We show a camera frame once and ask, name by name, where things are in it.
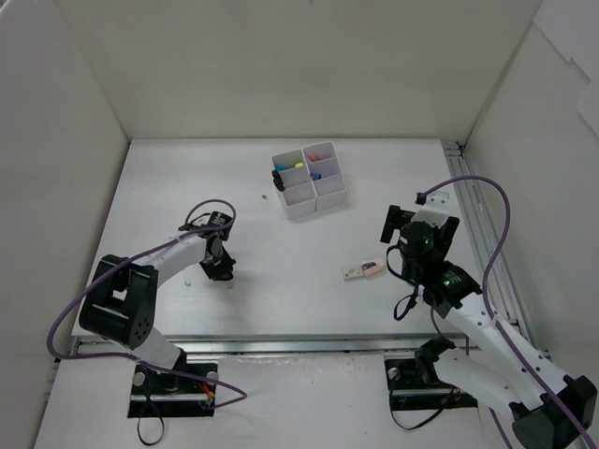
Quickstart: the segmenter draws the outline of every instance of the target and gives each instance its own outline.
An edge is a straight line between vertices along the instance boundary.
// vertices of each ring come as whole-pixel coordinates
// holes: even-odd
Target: robotic arm
[[[200,216],[179,228],[179,234],[226,225],[231,217],[222,212]],[[121,344],[129,353],[166,369],[186,371],[185,351],[168,341],[153,327],[156,291],[175,274],[199,263],[209,279],[233,279],[235,260],[223,247],[230,227],[190,239],[140,259],[137,264],[116,272],[92,291],[81,307],[80,326],[90,332]],[[94,279],[124,260],[107,255],[98,263]]]
[[[441,317],[476,342],[497,361],[497,371],[474,362],[453,342],[438,336],[416,351],[416,363],[427,384],[453,384],[513,420],[512,428],[526,448],[561,449],[579,432],[547,392],[523,367],[498,324],[507,333],[536,374],[556,392],[570,412],[586,429],[592,423],[597,389],[585,377],[572,379],[534,349],[493,308],[489,313],[478,283],[462,268],[446,260],[460,220],[447,213],[449,195],[418,194],[417,212],[390,206],[381,241],[390,243],[400,230],[396,245],[402,256],[402,273],[410,284],[424,287],[424,301]]]

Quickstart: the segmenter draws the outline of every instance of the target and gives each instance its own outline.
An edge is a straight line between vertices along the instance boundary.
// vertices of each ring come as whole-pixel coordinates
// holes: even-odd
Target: compartment
[[[284,152],[282,154],[272,156],[272,166],[274,169],[278,169],[278,167],[283,168],[284,170],[281,170],[281,173],[283,173],[285,170],[295,168],[298,162],[305,164],[301,150]]]
[[[327,196],[345,191],[345,182],[342,175],[329,176],[322,180],[314,181],[317,196]]]
[[[316,199],[316,194],[312,184],[310,183],[286,189],[283,192],[283,197],[285,198],[286,205],[291,207],[300,203],[305,203],[306,201],[310,201],[312,199]]]
[[[312,181],[310,179],[308,167],[306,166],[290,168],[288,170],[280,171],[279,174],[281,175],[285,189],[291,189],[293,187],[297,187],[298,185],[310,183]]]
[[[309,162],[308,169],[310,170],[310,173],[318,173],[322,178],[341,174],[341,169],[339,168],[336,157],[315,163]]]
[[[335,149],[333,148],[333,144],[331,142],[311,145],[310,147],[304,148],[303,153],[305,155],[306,161],[308,162],[314,162],[310,157],[311,155],[315,156],[318,161],[330,159],[331,157],[336,156]]]

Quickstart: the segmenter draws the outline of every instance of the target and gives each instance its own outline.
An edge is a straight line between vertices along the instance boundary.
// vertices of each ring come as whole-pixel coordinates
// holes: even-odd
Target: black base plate
[[[210,371],[217,372],[218,366],[215,363],[197,363],[188,364],[187,370],[199,376],[206,377]],[[206,410],[209,404],[205,401],[201,403],[197,400],[189,398],[177,397],[181,395],[199,395],[204,394],[203,389],[197,383],[188,379],[178,379],[178,389],[175,393],[168,392],[163,385],[171,384],[168,380],[172,380],[169,374],[157,374],[154,371],[148,371],[145,367],[136,366],[135,372],[143,372],[146,375],[146,381],[142,386],[131,386],[131,397],[145,397],[145,390],[150,386],[150,394],[167,397],[168,400],[154,400],[156,406],[163,418],[187,418],[187,417],[202,417],[214,416],[214,410]],[[213,393],[216,391],[216,386],[206,385]],[[145,404],[145,400],[129,400],[129,412],[127,418],[156,418],[156,412],[149,404]]]
[[[462,409],[477,407],[476,399],[467,393],[461,392],[456,400],[447,401],[453,385],[438,382],[435,385],[426,385],[422,375],[416,368],[416,361],[411,359],[385,360],[385,372],[391,368],[400,371],[399,379],[391,381],[387,376],[387,389],[392,392],[391,410],[438,410],[440,408]]]

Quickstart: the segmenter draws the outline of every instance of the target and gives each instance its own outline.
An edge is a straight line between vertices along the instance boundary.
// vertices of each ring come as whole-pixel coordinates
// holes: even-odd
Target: white storage bin
[[[345,201],[347,189],[331,142],[272,156],[272,166],[283,181],[285,190],[277,194],[290,220]]]

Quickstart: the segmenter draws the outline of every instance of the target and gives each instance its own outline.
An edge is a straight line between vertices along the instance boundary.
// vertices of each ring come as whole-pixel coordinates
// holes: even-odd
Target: screw
[[[218,381],[218,372],[210,371],[208,374],[206,374],[206,379],[212,379],[213,381]],[[208,384],[210,386],[216,385],[214,382],[206,382],[206,384]]]
[[[138,371],[133,375],[134,386],[142,386],[144,382],[146,382],[146,375],[143,372]]]
[[[400,378],[400,371],[395,367],[389,368],[389,371],[387,371],[387,377],[391,381],[396,381]]]

